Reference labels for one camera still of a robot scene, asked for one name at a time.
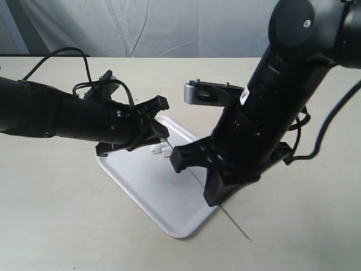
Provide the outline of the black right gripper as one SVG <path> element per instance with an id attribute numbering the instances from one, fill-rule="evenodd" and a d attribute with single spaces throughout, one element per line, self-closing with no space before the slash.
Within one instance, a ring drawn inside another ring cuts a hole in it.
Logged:
<path id="1" fill-rule="evenodd" d="M 170 162 L 176 173 L 189 167 L 207 168 L 203 196 L 208 206 L 215 207 L 290 157 L 292 148 L 273 139 L 239 124 L 218 126 L 210 136 L 175 146 Z"/>

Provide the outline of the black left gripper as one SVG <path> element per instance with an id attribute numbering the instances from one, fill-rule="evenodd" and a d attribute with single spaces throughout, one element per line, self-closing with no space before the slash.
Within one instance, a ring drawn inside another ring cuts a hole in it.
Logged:
<path id="1" fill-rule="evenodd" d="M 160 111 L 169 109 L 168 100 L 160 95 L 137 104 L 128 117 L 121 117 L 121 125 L 115 127 L 116 139 L 109 143 L 98 143 L 95 147 L 98 157 L 118 151 L 134 151 L 144 146 L 155 145 L 169 136 L 167 127 L 155 120 Z"/>

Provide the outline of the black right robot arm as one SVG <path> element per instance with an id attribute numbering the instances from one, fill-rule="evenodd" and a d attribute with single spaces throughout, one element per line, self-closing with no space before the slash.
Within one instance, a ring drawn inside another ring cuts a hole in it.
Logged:
<path id="1" fill-rule="evenodd" d="M 279 1 L 268 40 L 245 87 L 198 80 L 184 86 L 186 103 L 223 107 L 210 136 L 174 147 L 170 157 L 176 172 L 206 169 L 203 196 L 211 207 L 278 162 L 298 160 L 284 134 L 309 122 L 299 115 L 332 68 L 360 68 L 360 2 Z"/>

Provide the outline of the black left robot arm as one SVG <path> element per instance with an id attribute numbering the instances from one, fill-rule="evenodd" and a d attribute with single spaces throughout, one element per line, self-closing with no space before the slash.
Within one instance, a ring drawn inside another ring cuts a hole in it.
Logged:
<path id="1" fill-rule="evenodd" d="M 32 81 L 1 78 L 1 133 L 29 138 L 62 137 L 96 142 L 98 157 L 134 151 L 169 137 L 156 120 L 169 104 L 160 95 L 135 104 L 118 79 L 80 83 L 84 98 Z"/>

